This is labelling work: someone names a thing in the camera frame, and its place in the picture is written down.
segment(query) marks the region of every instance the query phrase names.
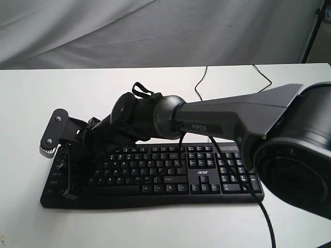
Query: keyboard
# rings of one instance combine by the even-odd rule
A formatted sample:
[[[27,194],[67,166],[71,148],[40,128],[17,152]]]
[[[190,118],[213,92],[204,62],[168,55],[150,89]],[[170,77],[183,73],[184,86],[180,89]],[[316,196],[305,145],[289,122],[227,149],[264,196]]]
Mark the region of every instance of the keyboard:
[[[229,165],[262,200],[261,182],[254,171],[245,170],[236,144],[219,145]],[[63,166],[63,154],[58,151],[40,202],[46,208],[63,209],[255,202],[227,170],[211,143],[183,144],[181,163],[177,149],[178,144],[143,144],[124,147],[111,154],[108,161],[73,163],[73,168],[79,168],[71,179],[76,199],[63,196],[68,168]]]

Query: white backdrop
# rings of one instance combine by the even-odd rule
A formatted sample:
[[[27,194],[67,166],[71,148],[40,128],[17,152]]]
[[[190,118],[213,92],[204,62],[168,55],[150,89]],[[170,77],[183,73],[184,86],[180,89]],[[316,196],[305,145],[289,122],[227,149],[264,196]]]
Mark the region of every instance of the white backdrop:
[[[321,0],[0,0],[0,68],[300,62]]]

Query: robotic arm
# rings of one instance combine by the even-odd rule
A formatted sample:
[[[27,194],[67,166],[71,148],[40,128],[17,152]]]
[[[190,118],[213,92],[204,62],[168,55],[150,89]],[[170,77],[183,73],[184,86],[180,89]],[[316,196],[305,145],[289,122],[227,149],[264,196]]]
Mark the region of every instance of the robotic arm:
[[[183,132],[234,140],[247,170],[285,202],[331,220],[331,83],[289,84],[256,94],[186,103],[140,83],[122,95],[111,114],[88,123],[55,110],[40,142],[51,158],[71,144],[70,159],[104,158],[151,137]]]

